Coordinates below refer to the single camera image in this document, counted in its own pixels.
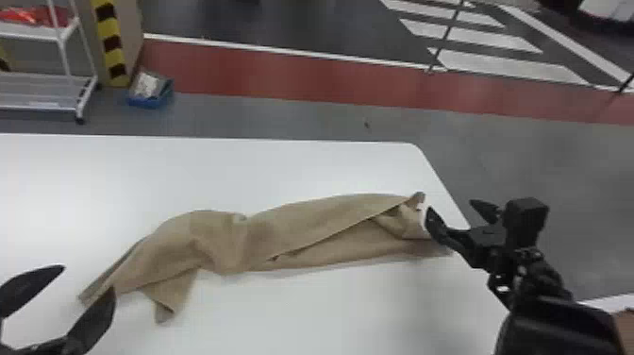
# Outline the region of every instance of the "red object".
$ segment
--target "red object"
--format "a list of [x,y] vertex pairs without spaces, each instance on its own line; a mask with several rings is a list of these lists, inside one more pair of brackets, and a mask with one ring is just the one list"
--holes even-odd
[[[41,5],[33,8],[33,12],[35,14],[35,18],[38,21],[39,25],[45,25],[48,27],[54,27],[53,17],[51,16],[51,11],[49,11],[46,5]],[[60,27],[65,27],[68,25],[68,19],[70,18],[70,11],[67,8],[55,7],[55,13],[58,16],[58,25]]]
[[[67,8],[55,7],[55,13],[58,16],[58,25],[60,27],[67,26],[70,18],[70,11]],[[0,10],[0,20],[24,25],[55,26],[53,24],[51,11],[46,5],[34,8],[5,8]]]
[[35,15],[28,8],[5,8],[0,10],[0,20],[20,23],[25,25],[37,25]]

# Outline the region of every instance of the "beige cloth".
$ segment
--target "beige cloth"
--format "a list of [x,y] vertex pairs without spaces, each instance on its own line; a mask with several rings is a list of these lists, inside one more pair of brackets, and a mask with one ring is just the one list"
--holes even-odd
[[134,244],[79,296],[90,304],[114,285],[118,295],[142,291],[156,321],[177,313],[199,268],[221,275],[311,267],[406,253],[445,254],[423,230],[425,196],[355,194],[310,200],[251,217],[193,211],[164,222]]

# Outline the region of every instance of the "red floor stripe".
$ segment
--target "red floor stripe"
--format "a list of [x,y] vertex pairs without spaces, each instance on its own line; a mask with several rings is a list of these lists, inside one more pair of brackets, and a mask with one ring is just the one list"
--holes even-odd
[[141,65],[182,93],[494,113],[634,125],[634,95],[529,80],[146,40]]

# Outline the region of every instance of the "shelf leg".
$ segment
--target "shelf leg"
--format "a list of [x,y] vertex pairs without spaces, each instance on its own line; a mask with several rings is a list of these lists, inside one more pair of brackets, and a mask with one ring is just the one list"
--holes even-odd
[[53,27],[55,28],[55,35],[58,38],[58,50],[59,55],[61,56],[61,64],[64,67],[64,74],[66,75],[66,79],[68,80],[68,95],[69,97],[73,96],[73,76],[71,74],[71,66],[68,63],[68,56],[66,56],[66,44],[64,44],[64,40],[61,38],[61,29],[59,28],[59,20],[58,13],[55,11],[55,3],[53,0],[46,0],[46,4],[48,5],[48,10],[51,14],[51,19],[53,20]]
[[[71,8],[73,9],[73,14],[78,17],[79,12],[77,11],[77,4],[75,3],[75,0],[69,0],[69,3],[71,4]],[[81,19],[79,21],[79,35],[81,37],[81,42],[84,45],[86,57],[88,57],[88,63],[91,65],[92,74],[95,76],[97,74],[97,69],[94,66],[94,59],[92,58],[91,48],[88,45],[88,39],[86,37],[86,32],[84,31],[84,25],[81,22]]]

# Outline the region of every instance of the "metal pole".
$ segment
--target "metal pole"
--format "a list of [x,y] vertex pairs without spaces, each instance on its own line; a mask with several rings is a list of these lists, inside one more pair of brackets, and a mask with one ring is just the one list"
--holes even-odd
[[456,25],[456,22],[458,21],[458,15],[460,14],[460,10],[462,9],[463,5],[464,5],[464,0],[460,0],[458,3],[458,8],[456,8],[456,11],[454,11],[454,15],[451,17],[451,22],[449,23],[447,30],[444,31],[444,35],[442,35],[441,45],[439,45],[438,48],[436,48],[436,54],[434,54],[434,60],[431,62],[431,65],[429,65],[429,68],[427,68],[428,73],[434,69],[434,65],[436,65],[436,61],[438,61],[438,58],[441,56],[442,48],[444,47],[444,44],[447,42],[447,39],[449,38],[449,32],[451,32],[451,27]]
[[619,93],[623,93],[633,80],[634,80],[634,73],[632,73],[632,75],[629,76],[629,79],[626,80],[626,82],[624,82],[623,85],[621,85],[621,88],[619,88]]
[[86,56],[88,57],[88,62],[91,65],[92,74],[94,76],[97,75],[96,67],[94,66],[94,59],[92,59],[92,51],[90,46],[88,45],[88,39],[86,38],[86,32],[84,31],[83,22],[79,18],[79,11],[77,11],[77,4],[75,0],[70,0],[71,8],[73,9],[74,16],[79,20],[79,34],[81,35],[81,41],[84,44],[84,51],[86,52]]
[[68,80],[68,94],[64,96],[68,96],[69,98],[73,98],[73,77],[71,75],[71,66],[68,64],[68,57],[66,57],[66,44],[64,43],[64,39],[61,37],[61,30],[59,29],[59,21],[58,21],[58,13],[55,11],[55,4],[53,4],[53,0],[46,0],[48,3],[48,10],[51,13],[51,19],[53,20],[53,26],[55,27],[55,34],[58,38],[58,49],[59,54],[61,55],[61,63],[64,66],[64,73],[66,74],[66,79]]

